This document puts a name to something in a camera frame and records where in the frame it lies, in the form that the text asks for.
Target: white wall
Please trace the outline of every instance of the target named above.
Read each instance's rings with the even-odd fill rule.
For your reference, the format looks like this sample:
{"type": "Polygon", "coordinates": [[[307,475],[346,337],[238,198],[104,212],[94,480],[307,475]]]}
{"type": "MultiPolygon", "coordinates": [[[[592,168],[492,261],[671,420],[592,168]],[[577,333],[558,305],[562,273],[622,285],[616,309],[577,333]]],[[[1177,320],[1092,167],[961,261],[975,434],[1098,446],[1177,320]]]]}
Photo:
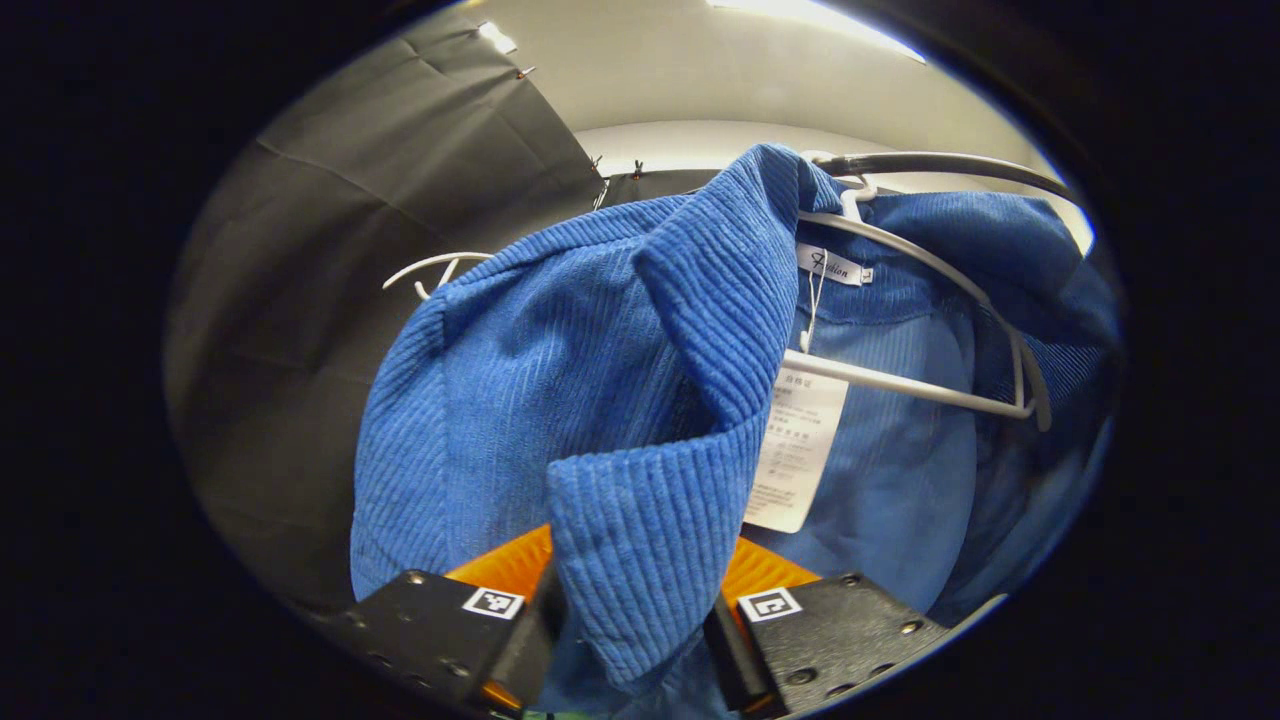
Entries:
{"type": "Polygon", "coordinates": [[[470,0],[570,129],[660,120],[815,128],[1027,164],[1021,131],[937,64],[707,0],[470,0]]]}
{"type": "MultiPolygon", "coordinates": [[[[817,129],[732,120],[634,123],[580,131],[575,136],[591,159],[603,155],[598,169],[604,176],[628,173],[635,169],[635,160],[644,163],[645,170],[721,169],[758,142],[778,142],[796,151],[822,150],[837,155],[896,150],[817,129]]],[[[1057,177],[1039,152],[1033,155],[1032,169],[1057,177]]],[[[1079,209],[1039,190],[946,173],[895,173],[872,176],[872,179],[881,187],[899,192],[998,190],[1046,197],[1071,231],[1082,252],[1088,252],[1093,243],[1093,231],[1079,209]]]]}

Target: ceiling light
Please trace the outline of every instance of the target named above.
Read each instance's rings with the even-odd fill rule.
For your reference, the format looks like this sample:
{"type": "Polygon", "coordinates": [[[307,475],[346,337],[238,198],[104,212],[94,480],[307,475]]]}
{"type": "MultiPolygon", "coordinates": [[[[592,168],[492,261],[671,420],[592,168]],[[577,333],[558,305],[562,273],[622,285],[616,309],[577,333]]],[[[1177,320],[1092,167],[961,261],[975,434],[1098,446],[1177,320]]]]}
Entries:
{"type": "Polygon", "coordinates": [[[498,29],[498,26],[492,22],[480,23],[480,27],[477,27],[476,31],[480,33],[480,37],[488,38],[489,42],[493,42],[493,46],[498,49],[498,53],[509,55],[516,51],[516,41],[503,35],[502,31],[498,29]]]}
{"type": "Polygon", "coordinates": [[[713,8],[746,10],[749,13],[768,15],[771,18],[797,20],[840,31],[846,35],[859,37],[867,42],[879,45],[881,47],[893,50],[895,53],[906,55],[916,63],[924,64],[924,58],[906,45],[902,45],[878,29],[864,26],[849,15],[840,14],[831,8],[819,5],[812,0],[707,0],[707,3],[713,8]]]}

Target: clothing label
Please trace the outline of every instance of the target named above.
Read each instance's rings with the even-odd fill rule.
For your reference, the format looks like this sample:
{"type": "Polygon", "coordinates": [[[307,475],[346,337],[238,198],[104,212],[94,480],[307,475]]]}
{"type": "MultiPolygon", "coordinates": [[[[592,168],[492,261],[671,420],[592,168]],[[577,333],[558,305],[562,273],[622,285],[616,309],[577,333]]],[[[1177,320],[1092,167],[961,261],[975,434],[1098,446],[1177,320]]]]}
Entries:
{"type": "Polygon", "coordinates": [[[782,368],[760,445],[745,521],[794,533],[804,525],[836,439],[849,383],[782,368]]]}
{"type": "Polygon", "coordinates": [[[863,286],[872,282],[874,273],[870,268],[863,268],[858,263],[845,260],[840,255],[827,250],[827,269],[822,268],[823,249],[814,247],[813,245],[806,245],[804,242],[796,243],[796,265],[800,265],[801,270],[813,270],[814,273],[823,273],[827,279],[836,281],[844,284],[863,286]]]}

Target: screw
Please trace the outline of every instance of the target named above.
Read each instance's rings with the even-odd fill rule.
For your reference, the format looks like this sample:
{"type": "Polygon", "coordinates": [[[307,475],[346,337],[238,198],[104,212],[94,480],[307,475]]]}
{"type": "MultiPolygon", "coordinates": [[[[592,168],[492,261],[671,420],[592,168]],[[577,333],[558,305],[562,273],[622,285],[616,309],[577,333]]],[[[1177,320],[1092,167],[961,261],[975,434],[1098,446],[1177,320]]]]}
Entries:
{"type": "Polygon", "coordinates": [[[442,662],[444,662],[444,669],[448,670],[449,674],[453,676],[466,678],[471,675],[471,670],[468,670],[467,666],[462,665],[461,662],[453,660],[443,660],[442,662]]]}
{"type": "Polygon", "coordinates": [[[787,675],[788,685],[803,685],[805,683],[813,682],[818,676],[818,671],[813,667],[805,667],[803,670],[796,670],[795,673],[787,675]]]}

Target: corduroy collar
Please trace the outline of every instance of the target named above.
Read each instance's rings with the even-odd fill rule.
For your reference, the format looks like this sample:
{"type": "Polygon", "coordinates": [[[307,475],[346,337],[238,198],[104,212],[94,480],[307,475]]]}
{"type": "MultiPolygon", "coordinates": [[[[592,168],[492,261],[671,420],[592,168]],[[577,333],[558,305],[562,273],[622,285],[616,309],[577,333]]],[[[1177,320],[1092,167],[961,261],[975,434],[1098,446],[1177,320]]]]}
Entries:
{"type": "Polygon", "coordinates": [[[797,211],[840,211],[841,190],[795,152],[758,145],[694,196],[549,228],[444,288],[639,240],[636,273],[716,421],[703,437],[548,468],[556,562],[620,689],[643,689],[636,683],[698,630],[719,592],[791,332],[797,211]]]}

